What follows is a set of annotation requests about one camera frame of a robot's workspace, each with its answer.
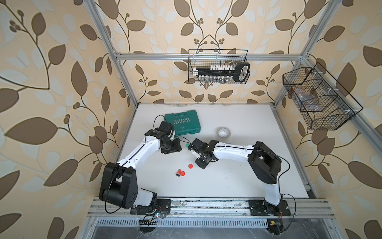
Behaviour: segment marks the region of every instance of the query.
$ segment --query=wire mesh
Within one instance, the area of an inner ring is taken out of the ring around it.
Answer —
[[[189,49],[188,79],[200,83],[245,84],[250,76],[247,50]]]
[[[283,85],[310,130],[336,130],[360,110],[349,106],[320,73],[317,65],[302,67],[285,73]]]

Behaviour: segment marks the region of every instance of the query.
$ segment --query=green toolbox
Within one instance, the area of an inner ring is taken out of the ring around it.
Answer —
[[[200,132],[199,118],[195,110],[177,114],[165,114],[165,119],[174,126],[175,138]]]

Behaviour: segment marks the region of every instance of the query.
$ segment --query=black mounting plate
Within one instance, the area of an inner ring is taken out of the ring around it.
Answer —
[[[263,205],[263,202],[264,200],[248,200],[251,216],[269,216],[266,212],[264,212],[265,206]],[[291,215],[288,203],[285,200],[282,200],[280,202],[280,204],[278,205],[278,208],[283,213],[283,216]]]

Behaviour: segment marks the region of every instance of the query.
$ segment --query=white tabletop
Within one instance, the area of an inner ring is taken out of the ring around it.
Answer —
[[[156,116],[193,109],[199,117],[201,132],[184,135],[189,141],[198,138],[206,143],[219,140],[234,145],[264,142],[275,154],[291,164],[290,170],[280,178],[281,193],[289,193],[298,198],[308,197],[269,105],[140,104],[120,159],[140,144],[144,133],[152,128]],[[158,117],[155,127],[162,120],[163,117]],[[217,135],[220,127],[228,128],[231,135],[226,139],[220,138]],[[263,182],[256,177],[248,162],[221,159],[201,169],[195,164],[196,157],[186,148],[186,143],[181,142],[181,146],[181,152],[166,155],[158,150],[138,168],[138,187],[156,192],[159,197],[265,196]],[[189,164],[193,165],[192,169],[188,168]],[[284,160],[281,166],[281,172],[288,169]],[[185,176],[176,176],[179,169],[185,171]]]

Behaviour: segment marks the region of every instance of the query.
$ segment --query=floral wallpaper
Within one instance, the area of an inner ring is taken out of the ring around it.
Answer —
[[[290,61],[250,61],[246,84],[201,83],[188,79],[185,62],[126,60],[122,64],[142,103],[271,103],[282,87]]]
[[[382,134],[382,3],[343,0],[311,58],[349,91]],[[294,102],[278,108],[318,197],[327,198],[343,235],[382,238],[382,156],[351,121],[336,131],[308,130]]]
[[[76,238],[133,106],[82,0],[0,23],[0,237]]]
[[[325,0],[95,0],[121,53],[246,49],[299,54]]]

